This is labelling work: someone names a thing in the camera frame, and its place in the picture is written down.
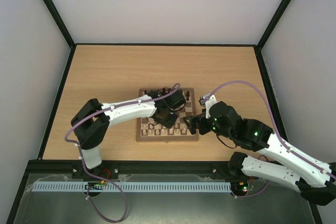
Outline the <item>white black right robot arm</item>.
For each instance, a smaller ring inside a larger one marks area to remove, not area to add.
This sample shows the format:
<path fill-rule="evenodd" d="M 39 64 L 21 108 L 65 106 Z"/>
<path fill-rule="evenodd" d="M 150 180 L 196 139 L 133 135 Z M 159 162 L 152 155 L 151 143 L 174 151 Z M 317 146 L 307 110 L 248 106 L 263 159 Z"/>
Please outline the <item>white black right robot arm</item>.
<path fill-rule="evenodd" d="M 236 177 L 259 177 L 300 193 L 305 200 L 325 206 L 335 200 L 335 163 L 319 161 L 277 136 L 273 129 L 255 119 L 243 119 L 223 101 L 205 103 L 202 113 L 184 117 L 192 134 L 213 132 L 242 149 L 274 159 L 275 163 L 234 152 L 227 169 Z"/>

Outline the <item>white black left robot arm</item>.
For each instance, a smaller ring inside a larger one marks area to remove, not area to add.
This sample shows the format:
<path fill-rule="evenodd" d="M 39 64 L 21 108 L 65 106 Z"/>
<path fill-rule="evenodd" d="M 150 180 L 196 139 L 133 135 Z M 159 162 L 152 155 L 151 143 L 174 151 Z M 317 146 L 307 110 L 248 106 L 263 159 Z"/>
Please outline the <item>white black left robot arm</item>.
<path fill-rule="evenodd" d="M 99 145 L 109 127 L 137 118 L 152 118 L 155 123 L 170 129 L 178 118 L 177 111 L 185 104 L 184 95 L 178 88 L 169 93 L 150 90 L 139 98 L 118 103 L 100 103 L 91 99 L 70 121 L 70 131 L 78 139 L 86 168 L 93 169 L 102 163 Z"/>

